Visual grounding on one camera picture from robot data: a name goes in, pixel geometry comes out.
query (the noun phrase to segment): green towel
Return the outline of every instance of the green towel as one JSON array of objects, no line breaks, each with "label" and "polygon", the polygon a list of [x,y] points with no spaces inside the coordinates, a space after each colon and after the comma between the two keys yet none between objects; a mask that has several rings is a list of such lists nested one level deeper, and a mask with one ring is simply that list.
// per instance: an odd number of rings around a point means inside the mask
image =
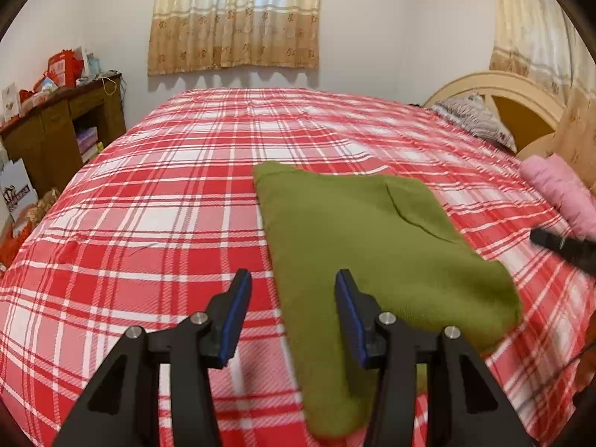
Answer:
[{"label": "green towel", "polygon": [[339,269],[350,269],[383,310],[427,331],[456,325],[484,353],[519,323],[522,304],[505,267],[470,248],[421,181],[323,176],[277,162],[253,175],[313,435],[337,439],[363,426],[376,388],[377,373],[360,370],[343,347]]}]

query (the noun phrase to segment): patterned pillow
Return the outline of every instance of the patterned pillow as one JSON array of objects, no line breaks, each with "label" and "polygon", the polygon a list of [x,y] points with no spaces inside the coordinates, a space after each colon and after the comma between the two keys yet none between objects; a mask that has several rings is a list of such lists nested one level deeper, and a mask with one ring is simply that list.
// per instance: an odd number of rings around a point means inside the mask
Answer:
[{"label": "patterned pillow", "polygon": [[476,137],[506,147],[517,153],[513,135],[501,120],[487,108],[479,94],[466,98],[449,98],[432,106],[432,110]]}]

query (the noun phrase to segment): beige headboard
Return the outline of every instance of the beige headboard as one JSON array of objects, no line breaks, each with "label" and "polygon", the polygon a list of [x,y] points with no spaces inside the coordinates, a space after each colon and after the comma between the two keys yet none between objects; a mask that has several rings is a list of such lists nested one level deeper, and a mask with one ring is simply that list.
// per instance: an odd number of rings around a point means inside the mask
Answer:
[{"label": "beige headboard", "polygon": [[478,92],[500,116],[516,140],[519,157],[544,154],[565,106],[531,80],[516,74],[487,71],[461,77],[437,91],[425,104],[432,106],[454,96]]}]

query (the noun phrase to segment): red plaid bedspread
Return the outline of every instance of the red plaid bedspread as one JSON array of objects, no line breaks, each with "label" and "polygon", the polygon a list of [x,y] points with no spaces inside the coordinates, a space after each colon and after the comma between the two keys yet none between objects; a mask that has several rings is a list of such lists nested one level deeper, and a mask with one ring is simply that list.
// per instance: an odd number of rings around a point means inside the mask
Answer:
[{"label": "red plaid bedspread", "polygon": [[[523,323],[488,360],[530,433],[552,439],[572,411],[573,368],[524,402],[583,346],[593,282],[528,240],[566,222],[518,162],[429,110],[305,90],[190,91],[153,111],[73,179],[0,288],[0,394],[35,445],[130,325],[174,326],[234,272],[253,297],[229,367],[211,371],[226,446],[317,446],[306,430],[251,177],[267,159],[319,173],[394,173],[433,190],[464,237],[499,259]],[[160,425],[172,445],[168,382]],[[426,400],[417,401],[422,445]],[[337,445],[358,445],[364,432]]]}]

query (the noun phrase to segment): wooden dresser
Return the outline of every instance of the wooden dresser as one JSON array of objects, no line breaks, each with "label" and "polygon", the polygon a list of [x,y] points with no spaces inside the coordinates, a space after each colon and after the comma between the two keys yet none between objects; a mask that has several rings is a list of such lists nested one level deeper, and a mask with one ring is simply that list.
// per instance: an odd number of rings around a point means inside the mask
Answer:
[{"label": "wooden dresser", "polygon": [[83,166],[76,131],[97,127],[104,146],[126,132],[120,77],[110,76],[115,85],[105,80],[105,90],[101,79],[75,89],[61,89],[0,131],[8,157],[23,159],[40,198],[51,188],[62,191]]}]

